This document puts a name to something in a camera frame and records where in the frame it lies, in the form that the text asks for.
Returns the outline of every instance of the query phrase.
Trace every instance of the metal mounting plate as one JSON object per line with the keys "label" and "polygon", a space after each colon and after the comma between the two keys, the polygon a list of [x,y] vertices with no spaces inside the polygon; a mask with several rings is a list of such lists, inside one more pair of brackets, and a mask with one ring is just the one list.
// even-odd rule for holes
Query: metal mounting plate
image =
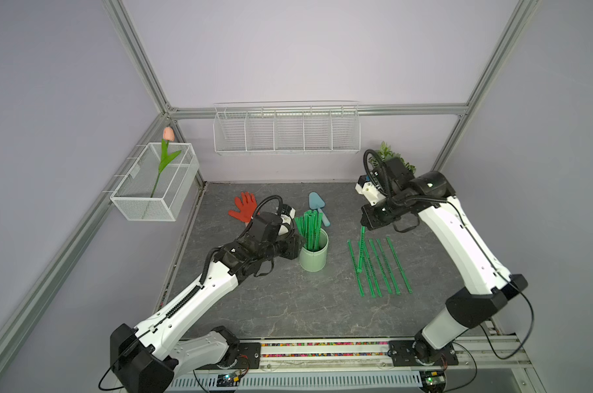
{"label": "metal mounting plate", "polygon": [[[395,340],[388,343],[390,350],[394,350],[396,352],[395,355],[390,356],[393,359],[393,366],[401,367],[422,365],[419,364],[417,359],[414,357],[412,349],[413,342],[413,340]],[[450,343],[445,346],[445,349],[446,350],[443,352],[443,355],[445,357],[445,361],[448,363],[448,366],[458,366],[458,357],[456,356],[454,346]],[[443,366],[443,361],[437,360],[433,366]]]}

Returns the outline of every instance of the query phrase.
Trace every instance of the blue garden trowel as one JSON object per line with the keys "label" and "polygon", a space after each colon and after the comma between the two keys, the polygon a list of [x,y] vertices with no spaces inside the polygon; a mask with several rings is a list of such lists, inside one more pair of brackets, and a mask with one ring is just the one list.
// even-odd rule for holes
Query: blue garden trowel
{"label": "blue garden trowel", "polygon": [[317,193],[310,193],[310,209],[318,210],[318,214],[322,216],[323,224],[325,226],[330,226],[331,223],[329,222],[327,216],[325,216],[325,213],[323,213],[323,210],[321,209],[324,207],[325,202],[323,201],[323,199]]}

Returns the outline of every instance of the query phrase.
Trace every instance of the light green cup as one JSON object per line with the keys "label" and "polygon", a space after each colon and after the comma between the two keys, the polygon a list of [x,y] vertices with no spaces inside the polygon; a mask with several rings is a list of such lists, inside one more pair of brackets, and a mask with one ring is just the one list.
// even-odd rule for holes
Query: light green cup
{"label": "light green cup", "polygon": [[322,247],[319,251],[312,252],[301,248],[301,253],[298,256],[298,263],[301,264],[306,271],[319,271],[325,267],[327,263],[327,246],[329,245],[329,237],[324,229],[320,229],[320,236],[318,236],[318,246]]}

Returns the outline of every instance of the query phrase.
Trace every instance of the wall-mounted wire shelf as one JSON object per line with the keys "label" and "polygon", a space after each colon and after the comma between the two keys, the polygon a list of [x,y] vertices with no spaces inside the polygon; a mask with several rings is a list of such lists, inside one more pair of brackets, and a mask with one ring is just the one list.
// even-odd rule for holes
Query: wall-mounted wire shelf
{"label": "wall-mounted wire shelf", "polygon": [[357,103],[216,107],[215,151],[222,155],[357,153]]}

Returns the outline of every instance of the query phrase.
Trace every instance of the trowel handle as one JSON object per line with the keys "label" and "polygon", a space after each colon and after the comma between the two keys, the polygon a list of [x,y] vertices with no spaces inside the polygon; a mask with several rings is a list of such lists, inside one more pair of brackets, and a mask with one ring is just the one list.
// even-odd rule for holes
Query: trowel handle
{"label": "trowel handle", "polygon": [[324,224],[325,226],[330,226],[330,225],[332,224],[332,223],[330,223],[330,222],[329,222],[329,220],[327,219],[327,216],[325,216],[325,213],[323,213],[323,209],[321,209],[321,208],[318,208],[318,214],[319,214],[320,216],[322,216],[322,217],[323,217],[323,218],[322,218],[322,219],[323,219],[323,224]]}

